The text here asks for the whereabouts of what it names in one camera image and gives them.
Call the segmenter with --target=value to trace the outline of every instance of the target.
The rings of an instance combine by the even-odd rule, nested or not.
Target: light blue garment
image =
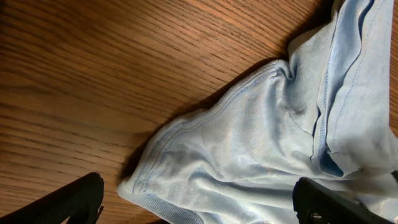
[[[389,128],[393,0],[336,1],[212,109],[165,125],[118,193],[170,223],[298,223],[309,177],[398,216],[398,142]]]

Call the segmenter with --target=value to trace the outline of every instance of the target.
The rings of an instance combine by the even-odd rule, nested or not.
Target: stitching
[[[345,10],[346,10],[346,7],[344,7],[344,8],[342,9],[342,11],[341,11],[340,13],[337,14],[337,16],[338,16],[337,19],[340,19],[340,15],[343,14]],[[335,26],[335,29],[336,29],[338,26],[340,26],[341,22],[342,22],[342,19],[340,19],[340,20],[338,21],[338,23],[337,23],[336,26]],[[323,86],[323,91],[324,91],[324,94],[323,94],[323,109],[324,109],[325,111],[324,111],[324,114],[323,114],[322,120],[321,120],[321,131],[320,131],[320,136],[319,136],[320,140],[319,140],[318,155],[317,155],[318,160],[321,159],[322,150],[323,150],[323,148],[324,148],[325,145],[326,145],[325,119],[326,119],[326,115],[328,114],[326,101],[327,101],[327,93],[328,93],[328,92],[327,92],[327,89],[328,89],[328,83],[329,83],[329,66],[330,66],[330,59],[331,59],[331,56],[333,55],[333,54],[332,54],[332,51],[333,51],[333,49],[334,49],[333,46],[334,46],[334,43],[335,43],[335,40],[334,40],[335,32],[336,32],[336,30],[335,30],[334,33],[333,33],[333,40],[332,40],[332,43],[331,43],[331,50],[330,50],[330,55],[329,55],[329,58],[328,58],[328,65],[327,65],[326,72],[325,72],[325,84],[324,84],[324,86]]]
[[[158,197],[157,197],[156,195],[154,195],[154,194],[150,194],[150,193],[146,193],[146,194],[147,194],[148,197],[158,198]],[[194,220],[201,220],[201,222],[204,223],[204,222],[203,222],[203,219],[202,219],[199,215],[197,215],[196,213],[194,213],[193,211],[188,210],[188,209],[186,209],[186,208],[181,208],[181,207],[178,207],[178,208],[179,208],[179,211],[180,211],[180,212],[187,214],[190,218],[193,218]]]
[[[277,62],[278,62],[278,60],[275,61],[275,62],[271,62],[271,63],[269,64],[269,66],[267,66],[267,65],[264,66],[263,69],[260,68],[260,70],[257,71],[257,74],[255,74],[252,78],[250,78],[248,81],[246,81],[245,84],[251,82],[253,79],[261,78],[261,75],[265,75],[264,73],[267,73],[267,74],[268,74],[268,73],[271,73],[271,72],[275,72],[274,70],[271,71],[271,72],[270,72],[269,70],[271,70],[270,67],[273,66],[273,65],[275,65]],[[237,95],[239,95],[239,94],[240,94],[240,93],[237,93],[237,94],[235,94],[234,96],[230,96],[230,99],[228,99],[228,100],[231,100],[232,97],[234,98],[235,96],[237,96]],[[220,110],[223,110],[224,108],[225,108],[225,105],[224,105],[224,106],[221,105]],[[158,140],[158,142],[156,143],[156,145],[154,146],[154,148],[157,148],[158,145],[160,144],[160,142],[161,142],[164,138],[166,138],[166,136],[167,136],[170,132],[175,131],[178,127],[183,126],[184,124],[190,124],[190,123],[192,123],[192,122],[194,122],[194,120],[183,121],[183,122],[181,122],[181,123],[176,124],[173,128],[171,128],[171,129],[168,130],[165,134],[163,134],[163,136]],[[162,148],[163,148],[166,144],[167,144],[167,142],[160,148],[159,153],[161,152]],[[158,154],[158,156],[156,157],[155,162],[153,163],[152,167],[151,167],[149,170],[151,170],[151,169],[153,168],[154,164],[157,162],[158,159],[159,159],[159,154]],[[137,180],[135,181],[134,186],[133,186],[133,188],[132,188],[132,192],[134,192],[134,189],[136,188],[136,185],[137,185],[137,183],[138,183],[138,180],[140,179],[140,176],[142,175],[142,172],[145,170],[146,166],[147,166],[147,164],[144,164],[144,167],[140,170],[140,173],[139,173],[139,175],[138,175],[138,177],[137,177]]]
[[[188,128],[188,129],[180,129],[179,131],[183,131],[183,132],[180,132],[175,138],[170,138],[170,140],[171,140],[171,141],[175,141],[175,140],[177,140],[182,134],[187,133],[187,132],[184,131],[184,130],[197,129],[197,128],[200,128],[200,127],[201,127],[202,125],[204,125],[205,123],[208,123],[208,122],[210,122],[210,121],[213,121],[214,119],[216,119],[216,118],[218,117],[219,114],[221,114],[221,113],[229,106],[229,104],[230,104],[236,97],[238,97],[240,94],[242,94],[242,93],[244,93],[245,91],[247,91],[249,87],[252,87],[253,85],[257,85],[262,79],[264,79],[265,77],[267,77],[268,74],[274,73],[274,72],[276,72],[276,70],[272,70],[272,71],[270,71],[270,72],[267,72],[266,74],[262,74],[260,77],[257,77],[257,79],[254,80],[250,85],[244,87],[243,90],[239,91],[237,94],[235,94],[234,96],[232,96],[232,97],[228,100],[227,104],[225,104],[219,111],[217,111],[216,114],[214,114],[213,116],[209,117],[206,121],[204,121],[204,122],[198,124],[197,126],[194,126],[194,127]],[[153,173],[158,169],[158,167],[159,167],[160,164],[162,163],[162,160],[163,160],[163,158],[164,158],[164,153],[167,151],[167,149],[168,149],[169,147],[170,147],[170,145],[168,145],[168,146],[164,149],[164,152],[162,153],[162,156],[160,157],[160,160],[159,160],[159,163],[158,163],[157,167],[156,167],[155,169],[152,170],[152,172],[149,174],[149,176],[148,176],[148,178],[146,178],[146,180],[143,180],[144,182],[146,182],[145,188],[148,187],[148,181],[151,179]]]
[[[380,4],[379,8],[377,9],[377,11],[373,15],[373,18],[371,20],[371,23],[370,23],[370,26],[369,26],[369,29],[368,29],[368,34],[366,35],[365,42],[367,42],[368,39],[369,39],[369,30],[371,30],[371,28],[373,26],[374,18],[376,17],[376,15],[378,14],[379,10],[381,9],[381,6],[383,6],[384,3],[385,3],[385,0],[383,0],[383,2]],[[354,74],[354,78],[353,78],[353,82],[351,83],[351,86],[349,87],[347,95],[344,98],[343,106],[341,107],[340,112],[338,113],[338,116],[337,116],[337,119],[336,119],[336,123],[335,123],[335,130],[333,132],[333,144],[334,145],[336,145],[335,135],[336,135],[336,128],[337,128],[338,120],[340,119],[341,112],[343,111],[343,109],[344,109],[344,107],[345,107],[345,105],[347,103],[348,95],[351,93],[351,90],[353,89],[353,86],[354,86],[354,83],[355,83],[355,79],[356,79],[356,75],[358,74],[358,70],[361,67],[362,63],[363,63],[363,60],[364,60],[364,57],[361,59],[361,62],[359,63],[358,67],[356,68],[356,71],[355,71],[355,74]]]

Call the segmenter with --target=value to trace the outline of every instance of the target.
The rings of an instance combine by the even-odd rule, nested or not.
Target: light blue cloth
[[[336,1],[328,24],[290,43],[289,62],[164,126],[119,195],[170,223],[298,223],[292,189],[309,177],[393,221],[392,7]]]

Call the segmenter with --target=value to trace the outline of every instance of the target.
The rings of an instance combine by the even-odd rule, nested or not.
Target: wooden surface
[[[105,181],[99,223],[155,221],[115,192],[140,146],[176,115],[210,107],[269,58],[286,58],[287,43],[326,21],[330,3],[0,1],[0,215],[96,171]]]

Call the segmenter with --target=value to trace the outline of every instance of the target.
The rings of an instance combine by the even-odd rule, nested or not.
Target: black plastic object
[[[104,180],[92,172],[1,217],[0,223],[59,224],[69,217],[67,224],[94,224],[103,197]]]
[[[306,177],[294,187],[293,207],[300,224],[392,224]]]

